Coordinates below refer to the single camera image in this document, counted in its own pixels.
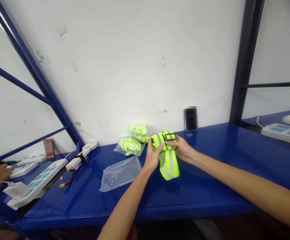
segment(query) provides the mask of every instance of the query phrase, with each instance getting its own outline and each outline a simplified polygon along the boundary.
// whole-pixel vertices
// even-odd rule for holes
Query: reflective safety vest
[[[119,146],[126,152],[126,156],[137,155],[141,151],[141,143],[132,138],[122,138]]]
[[[162,131],[151,137],[153,149],[163,143],[164,148],[159,154],[160,171],[163,178],[168,181],[179,176],[178,163],[175,153],[176,146],[169,146],[166,141],[176,141],[176,135],[172,131]]]
[[[131,124],[129,127],[129,132],[133,134],[133,138],[142,142],[148,143],[148,139],[150,139],[146,124]]]

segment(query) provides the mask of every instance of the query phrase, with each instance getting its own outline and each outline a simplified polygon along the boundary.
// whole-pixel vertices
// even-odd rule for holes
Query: blue metal shelf
[[[63,130],[66,130],[69,134],[70,138],[73,140],[74,144],[76,145],[77,152],[79,153],[81,148],[84,146],[84,142],[80,138],[78,132],[76,131],[73,123],[70,121],[69,117],[67,116],[64,108],[60,104],[59,100],[57,99],[55,93],[53,92],[52,88],[48,84],[46,78],[40,71],[38,65],[36,64],[34,58],[30,54],[26,44],[20,37],[17,29],[15,28],[14,24],[12,23],[11,19],[9,18],[7,12],[3,8],[2,4],[0,3],[0,26],[3,29],[3,31],[6,33],[8,39],[10,40],[11,44],[15,48],[16,52],[22,59],[23,63],[25,64],[26,68],[30,72],[31,76],[37,83],[38,87],[40,88],[43,95],[39,94],[35,90],[28,87],[26,84],[19,81],[17,78],[13,77],[6,71],[0,68],[0,76],[7,79],[11,83],[15,84],[16,86],[20,87],[21,89],[25,90],[29,94],[33,95],[34,97],[38,98],[39,100],[43,101],[44,103],[48,104],[52,107],[53,111],[59,118],[60,122],[63,125],[63,128],[60,128],[50,134],[47,134],[39,139],[36,139],[30,143],[27,143],[21,147],[18,147],[17,149],[14,149],[13,151],[10,151],[6,154],[3,154],[0,156],[0,161],[17,153],[22,151],[25,148],[28,148],[42,139],[45,139],[47,137],[53,136],[56,133],[59,133]],[[0,221],[5,222],[13,226],[15,221],[20,218],[20,215],[12,210],[10,207],[8,207],[5,203],[0,201]]]

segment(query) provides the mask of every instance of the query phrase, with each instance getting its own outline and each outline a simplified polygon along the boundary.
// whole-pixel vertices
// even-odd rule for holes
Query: clear plastic bag
[[[140,170],[141,165],[137,156],[110,165],[103,171],[99,191],[108,192],[133,182]]]
[[[153,126],[144,123],[132,123],[129,126],[129,132],[132,138],[142,143],[148,143],[148,140],[153,134]]]
[[[125,156],[136,155],[141,156],[145,144],[131,137],[122,138],[114,149],[114,152],[119,152]]]

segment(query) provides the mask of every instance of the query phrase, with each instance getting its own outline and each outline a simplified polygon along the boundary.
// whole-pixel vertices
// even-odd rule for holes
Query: forearm
[[[290,226],[290,190],[200,153],[195,155],[193,161],[196,167]]]
[[[144,169],[140,171],[118,201],[98,239],[125,240],[127,238],[150,175],[150,171]]]

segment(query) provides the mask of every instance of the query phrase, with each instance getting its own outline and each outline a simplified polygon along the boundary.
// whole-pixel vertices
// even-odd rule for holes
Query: white charger
[[[20,198],[22,196],[25,196],[27,193],[29,193],[29,191],[30,188],[23,182],[9,182],[8,187],[3,190],[4,193],[12,198]]]

